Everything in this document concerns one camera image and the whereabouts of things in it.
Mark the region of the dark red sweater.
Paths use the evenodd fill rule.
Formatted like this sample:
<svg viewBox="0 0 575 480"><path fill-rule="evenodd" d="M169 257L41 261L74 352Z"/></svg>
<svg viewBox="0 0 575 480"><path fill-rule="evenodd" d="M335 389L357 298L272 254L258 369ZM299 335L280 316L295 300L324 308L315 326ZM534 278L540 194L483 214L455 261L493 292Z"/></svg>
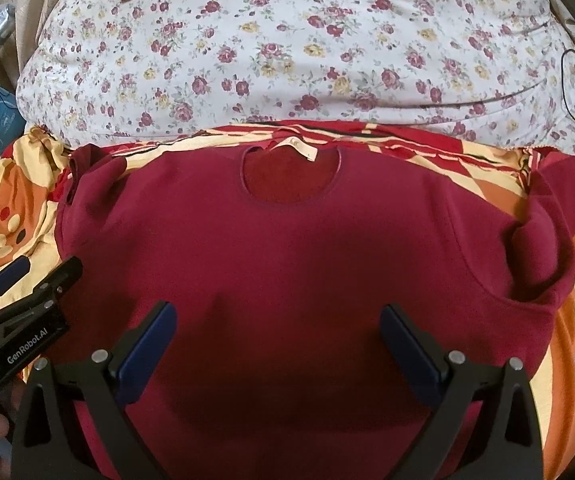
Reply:
<svg viewBox="0 0 575 480"><path fill-rule="evenodd" d="M84 148L95 148L93 145ZM419 432L379 337L399 304L445 349L534 372L575 281L575 157L522 218L431 170L340 146L204 148L129 170L72 154L56 240L80 258L58 362L156 302L179 324L129 416L173 479L380 479Z"/></svg>

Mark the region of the orange red patterned blanket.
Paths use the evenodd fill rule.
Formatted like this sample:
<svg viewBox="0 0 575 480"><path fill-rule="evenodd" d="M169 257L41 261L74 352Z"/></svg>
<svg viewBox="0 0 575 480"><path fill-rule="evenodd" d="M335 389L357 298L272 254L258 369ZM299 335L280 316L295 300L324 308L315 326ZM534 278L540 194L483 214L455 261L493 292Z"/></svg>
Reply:
<svg viewBox="0 0 575 480"><path fill-rule="evenodd" d="M362 122L277 122L207 129L169 142L84 148L84 159L122 156L137 170L170 153L204 148L351 148L402 160L448 178L490 205L522 218L534 173L564 154L549 145L494 148L469 140L401 126ZM72 176L72 149L45 128L29 128L0 158L0 269L17 257L30 261L28 275L0 298L0 308L30 293L60 262L56 210ZM550 325L550 341L531 382L541 426L545 476L557 478L575 455L575 282Z"/></svg>

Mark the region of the white floral quilt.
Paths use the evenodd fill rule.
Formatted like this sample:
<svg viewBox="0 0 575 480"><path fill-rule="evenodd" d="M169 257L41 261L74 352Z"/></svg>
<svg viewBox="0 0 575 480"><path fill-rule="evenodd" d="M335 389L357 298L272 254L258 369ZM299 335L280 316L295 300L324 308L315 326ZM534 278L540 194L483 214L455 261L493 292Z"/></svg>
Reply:
<svg viewBox="0 0 575 480"><path fill-rule="evenodd" d="M60 0L17 101L74 146L297 119L575 154L573 47L550 0Z"/></svg>

